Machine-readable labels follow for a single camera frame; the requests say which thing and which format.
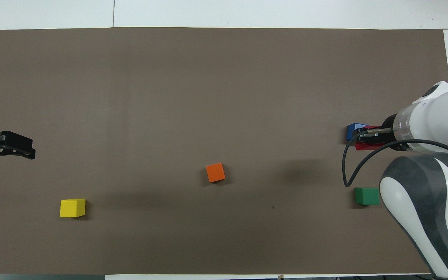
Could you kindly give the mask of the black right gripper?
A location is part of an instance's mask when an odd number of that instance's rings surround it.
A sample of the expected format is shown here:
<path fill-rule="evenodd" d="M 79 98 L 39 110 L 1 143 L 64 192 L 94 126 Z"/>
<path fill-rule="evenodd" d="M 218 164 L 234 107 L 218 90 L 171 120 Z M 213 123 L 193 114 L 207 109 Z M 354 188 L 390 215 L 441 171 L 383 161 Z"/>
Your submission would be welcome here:
<path fill-rule="evenodd" d="M 377 129 L 393 129 L 393 124 L 396 119 L 397 114 L 390 115 L 387 117 L 384 122 L 381 124 L 381 126 L 378 126 Z M 362 135 L 366 133 L 365 129 L 355 129 L 352 132 L 352 143 L 355 144 L 356 142 L 361 141 Z M 390 142 L 397 141 L 394 133 L 387 132 L 387 133 L 381 133 L 378 135 L 370 135 L 366 137 L 366 143 L 369 145 L 386 145 Z M 400 143 L 396 145 L 390 146 L 391 149 L 395 151 L 406 151 L 407 150 L 407 144 L 406 143 Z"/>

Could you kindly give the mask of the red wooden block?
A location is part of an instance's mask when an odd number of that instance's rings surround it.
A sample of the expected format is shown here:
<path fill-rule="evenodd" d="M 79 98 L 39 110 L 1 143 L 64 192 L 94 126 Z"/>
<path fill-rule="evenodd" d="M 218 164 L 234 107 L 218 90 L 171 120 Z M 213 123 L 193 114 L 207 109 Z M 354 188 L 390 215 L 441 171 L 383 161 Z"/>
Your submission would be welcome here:
<path fill-rule="evenodd" d="M 365 130 L 381 129 L 380 126 L 367 126 L 364 127 Z M 357 151 L 373 151 L 382 147 L 386 144 L 386 139 L 384 135 L 379 135 L 378 133 L 362 135 L 359 142 L 354 144 Z"/>

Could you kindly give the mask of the blue wooden block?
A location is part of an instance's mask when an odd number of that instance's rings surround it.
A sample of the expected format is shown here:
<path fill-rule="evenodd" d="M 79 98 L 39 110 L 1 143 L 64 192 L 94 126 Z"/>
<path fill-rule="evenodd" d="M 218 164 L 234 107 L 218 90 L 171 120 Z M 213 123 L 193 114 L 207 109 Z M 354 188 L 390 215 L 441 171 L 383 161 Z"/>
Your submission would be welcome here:
<path fill-rule="evenodd" d="M 352 140 L 354 131 L 356 131 L 357 129 L 363 129 L 364 127 L 367 127 L 367 126 L 368 126 L 367 124 L 358 123 L 358 122 L 349 124 L 346 127 L 346 141 Z"/>

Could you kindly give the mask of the green wooden block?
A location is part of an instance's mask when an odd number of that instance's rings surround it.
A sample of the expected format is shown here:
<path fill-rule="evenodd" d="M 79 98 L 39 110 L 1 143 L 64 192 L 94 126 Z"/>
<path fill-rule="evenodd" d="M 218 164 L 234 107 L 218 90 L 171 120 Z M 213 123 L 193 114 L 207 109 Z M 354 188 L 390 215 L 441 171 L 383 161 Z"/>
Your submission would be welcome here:
<path fill-rule="evenodd" d="M 378 188 L 362 188 L 357 187 L 354 189 L 355 202 L 359 205 L 379 205 L 380 204 L 380 191 Z"/>

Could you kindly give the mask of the yellow wooden block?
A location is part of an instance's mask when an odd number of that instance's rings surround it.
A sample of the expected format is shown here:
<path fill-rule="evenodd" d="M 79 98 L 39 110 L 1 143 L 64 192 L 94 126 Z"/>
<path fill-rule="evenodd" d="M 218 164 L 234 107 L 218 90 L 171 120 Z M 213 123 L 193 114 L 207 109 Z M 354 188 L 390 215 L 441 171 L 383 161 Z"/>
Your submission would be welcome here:
<path fill-rule="evenodd" d="M 64 199 L 60 201 L 60 217 L 78 218 L 86 214 L 86 199 Z"/>

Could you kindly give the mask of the orange wooden block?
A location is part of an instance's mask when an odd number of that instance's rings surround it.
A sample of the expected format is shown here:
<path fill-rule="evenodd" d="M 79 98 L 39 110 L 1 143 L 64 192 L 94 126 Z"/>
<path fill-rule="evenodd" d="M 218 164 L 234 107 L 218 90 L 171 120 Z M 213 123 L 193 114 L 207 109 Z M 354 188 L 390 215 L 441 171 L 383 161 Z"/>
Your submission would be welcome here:
<path fill-rule="evenodd" d="M 205 170 L 206 170 L 208 181 L 210 183 L 215 183 L 215 182 L 226 179 L 226 175 L 224 172 L 224 165 L 222 163 L 208 165 L 208 166 L 206 166 Z"/>

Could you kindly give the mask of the brown table mat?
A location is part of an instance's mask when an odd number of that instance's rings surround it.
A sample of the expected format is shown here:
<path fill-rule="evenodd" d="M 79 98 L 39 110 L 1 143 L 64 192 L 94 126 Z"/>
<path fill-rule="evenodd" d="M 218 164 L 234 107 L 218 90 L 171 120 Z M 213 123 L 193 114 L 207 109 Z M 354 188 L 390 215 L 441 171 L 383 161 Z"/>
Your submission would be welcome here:
<path fill-rule="evenodd" d="M 341 157 L 439 81 L 442 30 L 0 30 L 0 274 L 427 273 Z"/>

